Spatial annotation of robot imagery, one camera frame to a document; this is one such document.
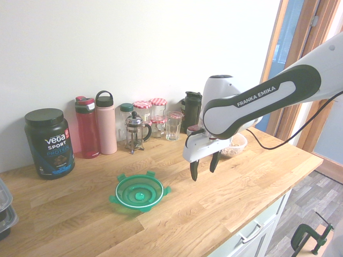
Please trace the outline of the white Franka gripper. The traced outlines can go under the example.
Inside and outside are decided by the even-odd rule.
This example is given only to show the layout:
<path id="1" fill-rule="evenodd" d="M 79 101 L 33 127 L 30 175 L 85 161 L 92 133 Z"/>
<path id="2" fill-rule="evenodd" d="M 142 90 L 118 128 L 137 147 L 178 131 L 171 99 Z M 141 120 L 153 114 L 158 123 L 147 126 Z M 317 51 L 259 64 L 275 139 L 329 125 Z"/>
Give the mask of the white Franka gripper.
<path id="1" fill-rule="evenodd" d="M 183 158 L 191 162 L 190 172 L 193 181 L 196 181 L 198 177 L 199 160 L 212 154 L 210 172 L 214 173 L 221 157 L 221 150 L 230 146 L 231 141 L 231 138 L 226 140 L 210 139 L 203 133 L 191 135 L 188 138 L 187 145 L 183 149 Z"/>

